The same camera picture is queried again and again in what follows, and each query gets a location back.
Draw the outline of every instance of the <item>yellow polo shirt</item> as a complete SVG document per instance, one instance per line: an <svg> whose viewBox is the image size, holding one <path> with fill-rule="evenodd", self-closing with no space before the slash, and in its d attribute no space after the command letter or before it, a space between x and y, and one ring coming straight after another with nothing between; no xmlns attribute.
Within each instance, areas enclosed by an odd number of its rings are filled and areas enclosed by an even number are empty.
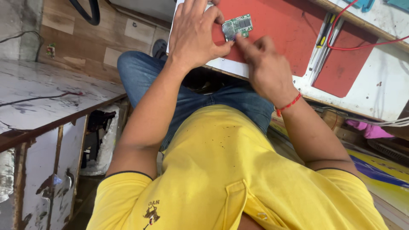
<svg viewBox="0 0 409 230"><path fill-rule="evenodd" d="M104 179L87 229L235 230L242 212L267 230L387 229L359 178L278 155L247 116L228 106L187 118L163 171L154 181L139 172Z"/></svg>

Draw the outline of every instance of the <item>cabinet door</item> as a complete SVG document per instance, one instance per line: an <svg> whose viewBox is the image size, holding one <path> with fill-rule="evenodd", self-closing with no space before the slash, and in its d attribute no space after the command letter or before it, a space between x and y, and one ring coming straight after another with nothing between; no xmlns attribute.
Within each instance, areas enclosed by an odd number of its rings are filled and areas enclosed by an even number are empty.
<svg viewBox="0 0 409 230"><path fill-rule="evenodd" d="M27 149L21 181L24 192L18 194L23 197L21 229L47 229L57 139L58 129L53 129L36 137Z"/></svg>
<svg viewBox="0 0 409 230"><path fill-rule="evenodd" d="M57 176L62 180L55 185L50 230L61 230L70 220L74 197L75 178L81 156L86 116L65 124L58 159Z"/></svg>

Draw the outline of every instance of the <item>chip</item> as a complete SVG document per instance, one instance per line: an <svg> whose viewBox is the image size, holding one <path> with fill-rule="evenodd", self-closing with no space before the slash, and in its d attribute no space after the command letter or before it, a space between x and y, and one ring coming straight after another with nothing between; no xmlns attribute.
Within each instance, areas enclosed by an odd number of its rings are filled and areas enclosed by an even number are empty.
<svg viewBox="0 0 409 230"><path fill-rule="evenodd" d="M240 33L241 36L248 38L249 31L252 29L253 24L250 14L225 21L225 23L222 25L222 30L225 34L226 41L235 41L236 33Z"/></svg>

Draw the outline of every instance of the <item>screwdriver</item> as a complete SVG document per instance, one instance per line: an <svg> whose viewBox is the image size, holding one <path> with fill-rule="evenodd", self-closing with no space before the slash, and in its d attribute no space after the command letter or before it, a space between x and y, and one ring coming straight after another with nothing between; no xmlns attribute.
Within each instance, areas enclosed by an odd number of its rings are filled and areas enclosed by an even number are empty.
<svg viewBox="0 0 409 230"><path fill-rule="evenodd" d="M315 50L315 54L314 54L314 57L312 58L312 60L315 59L315 56L318 53L318 49L321 49L322 46L325 44L325 40L327 39L327 34L328 34L332 24L334 23L334 21L335 21L335 14L331 14L327 19L327 24L324 27L324 31L322 32L321 38L317 42L317 46L316 46L317 49Z"/></svg>

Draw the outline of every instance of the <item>wire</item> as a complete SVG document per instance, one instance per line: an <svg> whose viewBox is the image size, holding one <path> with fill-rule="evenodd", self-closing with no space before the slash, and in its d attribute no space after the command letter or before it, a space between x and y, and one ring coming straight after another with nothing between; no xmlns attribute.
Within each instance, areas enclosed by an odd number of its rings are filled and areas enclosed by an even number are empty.
<svg viewBox="0 0 409 230"><path fill-rule="evenodd" d="M324 109L324 110L328 110L331 111L335 114L337 114L340 117L343 118L347 118L347 119L351 119L351 120L355 120L355 121L359 121L359 122L365 122L367 124L371 124L371 125L376 125L376 126L391 126L391 127L403 127L403 126L408 126L409 125L409 117L405 117L405 118L401 118L395 121L390 121L390 122L372 122L372 121L368 121L368 120L364 120L364 119L359 119L359 118L355 118L355 117L351 117L349 116L347 113L342 113L332 107L328 107L328 106L316 106L314 105L314 107L316 107L316 109Z"/></svg>
<svg viewBox="0 0 409 230"><path fill-rule="evenodd" d="M44 38L37 31L34 31L34 30L24 31L21 34L16 35L14 37L3 39L3 40L0 41L0 43L6 42L6 41L8 41L10 39L13 39L13 38L19 38L19 37L23 36L24 34L30 33L30 32L35 33L37 35L37 37L38 37L39 42L40 42L40 44L38 45L37 53L36 53L36 62L37 62L38 61L38 55L40 54L40 48L44 44Z"/></svg>
<svg viewBox="0 0 409 230"><path fill-rule="evenodd" d="M38 100L38 99L48 99L48 98L64 97L65 95L68 95L68 94L78 95L78 96L81 96L81 95L82 95L81 92L66 92L66 93L63 93L63 94L58 95L58 96L34 97L34 98L24 99L24 100L20 100L20 101L12 101L12 102L8 102L8 103L0 104L0 107L12 105L12 104L16 104L16 103L20 103L20 102L24 102L24 101L32 101L32 100Z"/></svg>
<svg viewBox="0 0 409 230"><path fill-rule="evenodd" d="M334 124L334 126L331 128L332 131L334 130L334 127L335 127L335 125L337 124L337 121L338 121L338 114L336 114L336 115L337 115L337 117L335 118L335 124Z"/></svg>
<svg viewBox="0 0 409 230"><path fill-rule="evenodd" d="M337 15L337 17L335 18L335 21L334 21L334 23L333 23L333 25L332 25L332 27L331 27L331 32L330 32L330 34L329 34L329 36L328 36L329 38L332 36L332 34L333 34L333 32L334 32L335 25L336 25L338 19L341 17L341 15L342 15L349 7L351 7L352 5L354 5L357 1L359 1L359 0L354 0L353 2L351 2L347 7L345 7L343 10L341 10L341 12ZM333 47L333 46L330 45L330 39L327 39L327 46L328 46L329 48L333 49L333 50L345 50L345 51L348 51L348 50L358 50L358 49L362 49L362 48L373 47L373 46L377 46L377 45L391 44L391 43L395 43L395 42L398 42L398 41L403 41L403 40L408 39L408 38L409 38L409 36L406 36L406 37L404 37L404 38L396 39L396 40L393 40L393 41L382 42L382 43L375 43L375 44L370 44L370 45L363 45L363 46L358 46L358 47L355 47L355 48L339 48L339 47Z"/></svg>

